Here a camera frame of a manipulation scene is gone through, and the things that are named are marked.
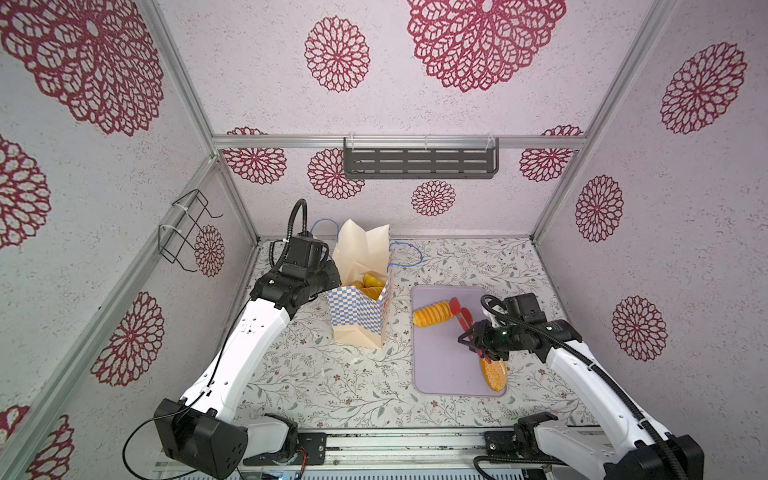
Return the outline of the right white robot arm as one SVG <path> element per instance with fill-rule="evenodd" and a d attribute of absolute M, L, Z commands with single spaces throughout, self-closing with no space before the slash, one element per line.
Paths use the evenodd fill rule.
<path fill-rule="evenodd" d="M 703 478 L 705 454 L 699 444 L 673 434 L 641 409 L 568 321 L 546 318 L 534 294 L 505 299 L 485 294 L 482 320 L 474 320 L 455 299 L 449 305 L 464 330 L 459 344 L 477 353 L 482 366 L 506 361 L 516 351 L 536 356 L 566 381 L 600 428 L 589 434 L 551 412 L 523 417 L 505 439 L 486 439 L 485 454 L 473 460 L 483 478 L 490 476 L 483 463 L 530 465 L 538 478 L 553 466 L 569 467 L 587 479 Z"/>

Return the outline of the blue checkered paper bag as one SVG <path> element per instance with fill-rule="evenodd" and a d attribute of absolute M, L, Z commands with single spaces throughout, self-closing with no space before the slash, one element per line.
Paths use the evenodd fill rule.
<path fill-rule="evenodd" d="M 327 293 L 332 334 L 337 344 L 365 349 L 383 347 L 384 327 L 394 297 L 395 270 L 412 268 L 423 261 L 422 254 L 411 263 L 394 260 L 394 248 L 402 244 L 390 238 L 388 224 L 366 230 L 348 220 L 340 226 L 331 258 L 339 270 L 341 286 Z M 378 301 L 360 291 L 367 273 L 386 282 Z"/>

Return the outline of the small yellow fake bread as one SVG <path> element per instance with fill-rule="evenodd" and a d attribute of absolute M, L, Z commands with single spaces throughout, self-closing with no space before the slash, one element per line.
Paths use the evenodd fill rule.
<path fill-rule="evenodd" d="M 381 280 L 370 273 L 367 273 L 363 276 L 363 284 L 365 288 L 383 288 L 386 286 L 386 282 L 384 280 Z"/>

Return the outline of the dark grey wall shelf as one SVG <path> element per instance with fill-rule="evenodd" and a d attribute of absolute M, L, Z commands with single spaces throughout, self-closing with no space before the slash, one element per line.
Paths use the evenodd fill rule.
<path fill-rule="evenodd" d="M 356 146 L 345 138 L 344 174 L 356 180 L 487 180 L 499 171 L 495 140 L 481 148 Z"/>

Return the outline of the braided fake bread loaf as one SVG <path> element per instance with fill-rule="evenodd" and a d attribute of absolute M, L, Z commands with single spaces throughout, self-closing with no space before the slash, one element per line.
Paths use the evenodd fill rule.
<path fill-rule="evenodd" d="M 449 301 L 440 301 L 413 312 L 413 324 L 419 328 L 438 325 L 451 320 L 455 316 Z"/>

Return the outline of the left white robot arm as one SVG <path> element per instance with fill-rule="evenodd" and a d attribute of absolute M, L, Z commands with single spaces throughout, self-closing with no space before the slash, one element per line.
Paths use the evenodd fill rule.
<path fill-rule="evenodd" d="M 248 426 L 234 417 L 264 355 L 297 311 L 341 284 L 328 245 L 302 232 L 287 240 L 281 257 L 254 284 L 210 365 L 177 401 L 164 399 L 152 420 L 163 453 L 193 471 L 226 479 L 244 459 L 293 460 L 298 426 L 265 414 Z"/>

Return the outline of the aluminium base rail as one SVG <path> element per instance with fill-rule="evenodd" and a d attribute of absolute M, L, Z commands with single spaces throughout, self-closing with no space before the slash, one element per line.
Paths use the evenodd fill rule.
<path fill-rule="evenodd" d="M 581 479 L 574 469 L 511 453 L 509 428 L 300 429 L 295 453 L 246 454 L 228 477 L 305 479 Z"/>

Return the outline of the lavender plastic tray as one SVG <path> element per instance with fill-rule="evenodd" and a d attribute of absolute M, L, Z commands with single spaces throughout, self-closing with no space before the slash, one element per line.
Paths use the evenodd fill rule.
<path fill-rule="evenodd" d="M 457 299 L 468 309 L 473 321 L 485 318 L 480 299 L 485 291 L 476 286 L 419 285 L 411 290 L 414 311 Z M 413 328 L 413 378 L 423 394 L 471 397 L 499 397 L 490 388 L 482 372 L 481 358 L 457 342 L 464 332 L 460 321 L 452 318 L 435 326 Z"/>

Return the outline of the corn topped fake bread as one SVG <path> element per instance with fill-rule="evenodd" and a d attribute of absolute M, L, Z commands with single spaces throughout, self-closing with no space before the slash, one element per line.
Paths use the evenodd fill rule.
<path fill-rule="evenodd" d="M 368 298 L 374 301 L 378 301 L 383 293 L 384 288 L 380 286 L 362 287 L 360 291 Z"/>

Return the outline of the oval sugared fake bread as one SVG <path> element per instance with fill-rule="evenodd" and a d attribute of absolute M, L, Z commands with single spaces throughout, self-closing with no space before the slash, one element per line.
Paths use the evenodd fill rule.
<path fill-rule="evenodd" d="M 503 360 L 491 361 L 489 359 L 482 359 L 480 365 L 483 377 L 492 391 L 501 392 L 506 388 L 508 370 Z"/>

